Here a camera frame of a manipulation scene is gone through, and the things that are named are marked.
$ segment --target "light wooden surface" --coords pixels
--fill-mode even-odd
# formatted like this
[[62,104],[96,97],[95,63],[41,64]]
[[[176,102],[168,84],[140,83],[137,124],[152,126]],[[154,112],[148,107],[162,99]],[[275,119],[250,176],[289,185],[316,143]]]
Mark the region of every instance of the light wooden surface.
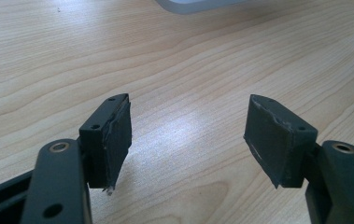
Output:
[[354,0],[0,1],[0,183],[122,92],[133,145],[95,223],[309,223],[306,184],[274,189],[245,144],[248,97],[354,145]]

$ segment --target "white object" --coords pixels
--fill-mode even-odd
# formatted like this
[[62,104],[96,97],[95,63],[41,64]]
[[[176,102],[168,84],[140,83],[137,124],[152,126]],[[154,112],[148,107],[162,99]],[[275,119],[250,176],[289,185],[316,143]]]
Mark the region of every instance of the white object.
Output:
[[246,0],[156,0],[165,10],[177,14],[190,14],[193,12],[224,7]]

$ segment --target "wooden table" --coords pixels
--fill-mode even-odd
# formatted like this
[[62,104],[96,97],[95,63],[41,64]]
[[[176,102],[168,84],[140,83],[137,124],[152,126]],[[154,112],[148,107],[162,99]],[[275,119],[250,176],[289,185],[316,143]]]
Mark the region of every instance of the wooden table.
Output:
[[354,145],[354,0],[0,1],[0,183],[123,92],[133,145],[95,223],[309,223],[306,183],[274,189],[248,150],[248,98]]

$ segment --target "mounting hole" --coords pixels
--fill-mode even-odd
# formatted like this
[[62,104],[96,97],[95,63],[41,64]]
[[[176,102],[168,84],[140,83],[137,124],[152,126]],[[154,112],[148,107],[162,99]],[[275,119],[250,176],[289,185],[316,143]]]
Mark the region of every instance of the mounting hole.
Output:
[[352,147],[349,147],[344,144],[335,143],[332,145],[332,147],[340,152],[343,152],[343,153],[348,153],[348,154],[354,153],[354,149]]
[[55,203],[54,205],[49,206],[43,212],[44,218],[57,217],[63,211],[63,206],[60,203]]
[[59,142],[54,145],[52,145],[49,150],[50,152],[62,152],[64,150],[67,150],[69,148],[69,143],[67,142]]
[[95,129],[99,129],[100,127],[101,127],[100,125],[94,124],[90,128],[95,130]]

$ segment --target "wood grain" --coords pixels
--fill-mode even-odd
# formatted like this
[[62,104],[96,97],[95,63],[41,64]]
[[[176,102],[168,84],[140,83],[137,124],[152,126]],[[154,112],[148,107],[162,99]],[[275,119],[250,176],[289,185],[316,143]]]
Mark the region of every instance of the wood grain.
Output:
[[0,183],[122,92],[133,145],[95,223],[309,223],[305,184],[274,189],[244,142],[248,97],[354,145],[354,0],[0,1]]

